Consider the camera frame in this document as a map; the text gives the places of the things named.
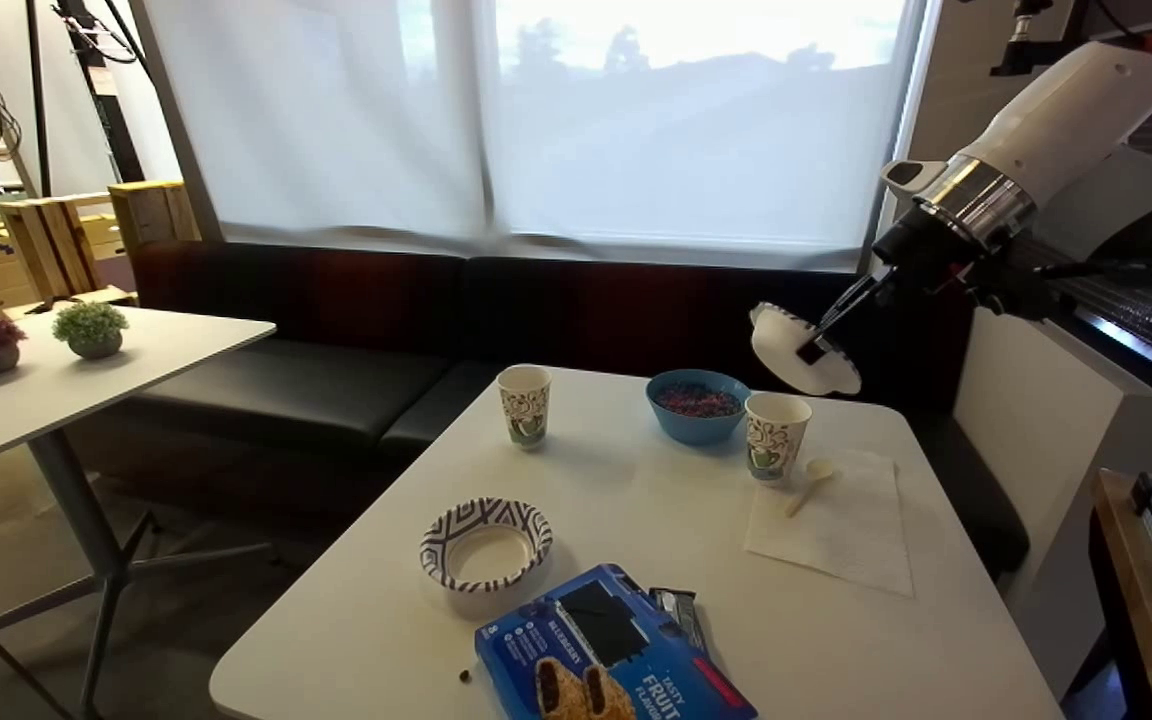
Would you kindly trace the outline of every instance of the packaging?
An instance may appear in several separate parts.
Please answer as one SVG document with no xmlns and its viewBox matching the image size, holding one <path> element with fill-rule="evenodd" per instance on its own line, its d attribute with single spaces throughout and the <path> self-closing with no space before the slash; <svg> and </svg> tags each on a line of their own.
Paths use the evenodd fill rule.
<svg viewBox="0 0 1152 720">
<path fill-rule="evenodd" d="M 607 704 L 598 716 L 614 720 L 754 716 L 739 686 L 614 564 L 597 564 L 485 623 L 477 651 L 512 720 L 587 716 L 582 704 Z"/>
</svg>

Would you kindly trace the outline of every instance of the chair leg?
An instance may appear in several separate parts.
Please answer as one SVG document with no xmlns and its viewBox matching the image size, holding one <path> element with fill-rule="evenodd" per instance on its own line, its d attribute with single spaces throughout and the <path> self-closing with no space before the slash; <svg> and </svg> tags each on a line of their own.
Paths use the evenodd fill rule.
<svg viewBox="0 0 1152 720">
<path fill-rule="evenodd" d="M 28 685 L 38 693 L 45 704 L 52 704 L 55 716 L 68 720 L 68 707 L 0 645 L 0 658 Z"/>
</svg>

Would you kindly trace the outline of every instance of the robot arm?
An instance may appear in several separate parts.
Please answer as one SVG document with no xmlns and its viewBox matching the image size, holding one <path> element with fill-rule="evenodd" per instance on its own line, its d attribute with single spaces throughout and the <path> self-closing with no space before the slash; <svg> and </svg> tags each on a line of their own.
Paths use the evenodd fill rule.
<svg viewBox="0 0 1152 720">
<path fill-rule="evenodd" d="M 890 165 L 886 187 L 913 207 L 871 244 L 874 268 L 821 314 L 821 327 L 758 305 L 753 352 L 798 392 L 859 392 L 848 347 L 943 286 L 971 286 L 981 265 L 998 254 L 1037 207 L 1090 171 L 1149 117 L 1149 51 L 1112 45 L 1067 51 L 951 160 Z"/>
</svg>

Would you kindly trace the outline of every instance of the blue bowl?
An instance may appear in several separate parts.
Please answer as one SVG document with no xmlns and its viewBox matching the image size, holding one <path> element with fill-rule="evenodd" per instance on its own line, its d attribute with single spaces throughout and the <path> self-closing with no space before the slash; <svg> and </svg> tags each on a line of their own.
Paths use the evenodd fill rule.
<svg viewBox="0 0 1152 720">
<path fill-rule="evenodd" d="M 679 444 L 724 444 L 743 416 L 746 387 L 709 368 L 673 368 L 647 381 L 647 404 L 663 434 Z"/>
</svg>

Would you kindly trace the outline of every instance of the cup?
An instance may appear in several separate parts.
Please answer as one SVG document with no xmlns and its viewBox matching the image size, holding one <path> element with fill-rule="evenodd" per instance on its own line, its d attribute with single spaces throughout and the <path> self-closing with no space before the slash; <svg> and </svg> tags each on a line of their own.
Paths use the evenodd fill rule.
<svg viewBox="0 0 1152 720">
<path fill-rule="evenodd" d="M 520 446 L 541 446 L 549 434 L 549 374 L 535 365 L 509 365 L 499 374 L 499 406 L 509 438 Z"/>
<path fill-rule="evenodd" d="M 784 481 L 804 446 L 810 404 L 784 392 L 746 392 L 743 458 L 754 481 Z"/>
</svg>

